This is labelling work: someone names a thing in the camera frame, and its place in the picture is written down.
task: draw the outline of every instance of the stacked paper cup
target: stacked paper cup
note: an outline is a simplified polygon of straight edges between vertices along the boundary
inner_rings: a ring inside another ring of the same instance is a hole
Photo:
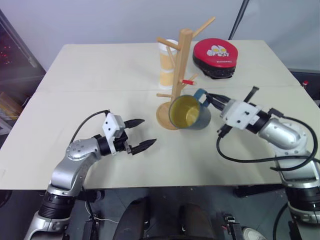
[[[178,45],[176,40],[167,39],[167,41]],[[175,67],[172,63],[172,60],[169,56],[167,45],[162,43],[158,44],[160,50],[160,63],[161,63],[161,72],[160,72],[160,88],[162,89],[171,89],[174,81],[174,70]],[[176,60],[177,50],[170,47],[172,52],[173,59]]]

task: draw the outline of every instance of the blue mug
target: blue mug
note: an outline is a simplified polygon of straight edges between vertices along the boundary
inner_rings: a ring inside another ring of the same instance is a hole
[[[211,120],[211,113],[208,109],[209,102],[200,102],[202,95],[207,92],[199,88],[195,94],[182,95],[177,97],[170,105],[169,119],[177,129],[204,129]]]

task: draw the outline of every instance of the white table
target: white table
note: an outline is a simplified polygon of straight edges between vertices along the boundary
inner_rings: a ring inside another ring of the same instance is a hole
[[[232,43],[239,51],[232,78],[207,78],[191,60],[186,76],[199,73],[197,88],[240,100],[258,86],[253,103],[266,111],[274,107],[320,133],[319,109],[270,48],[256,40]],[[124,121],[145,119],[126,131],[133,146],[147,139],[157,141],[134,156],[120,152],[104,157],[89,171],[86,188],[280,183],[278,174],[269,169],[273,162],[241,164],[218,155],[216,132],[223,122],[213,107],[211,123],[203,130],[162,128],[156,110],[166,99],[156,93],[170,91],[159,90],[159,65],[156,43],[64,46],[0,150],[0,189],[46,189],[78,125],[103,109]],[[193,94],[195,89],[188,86],[184,93]],[[77,138],[102,134],[103,120],[102,115],[91,119]],[[221,148],[239,159],[273,156],[266,141],[237,129],[223,139]]]

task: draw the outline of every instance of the red round container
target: red round container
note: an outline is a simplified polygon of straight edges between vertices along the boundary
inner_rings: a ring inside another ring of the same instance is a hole
[[[228,41],[207,38],[193,48],[193,62],[212,79],[231,78],[235,72],[238,50]]]

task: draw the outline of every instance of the white backdrop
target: white backdrop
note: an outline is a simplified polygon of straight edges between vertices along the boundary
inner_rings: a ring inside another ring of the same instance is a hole
[[[1,0],[26,45],[48,70],[64,44],[177,39],[216,16],[196,40],[227,39],[242,0]],[[319,0],[251,0],[233,39],[265,40],[288,68],[320,70]]]

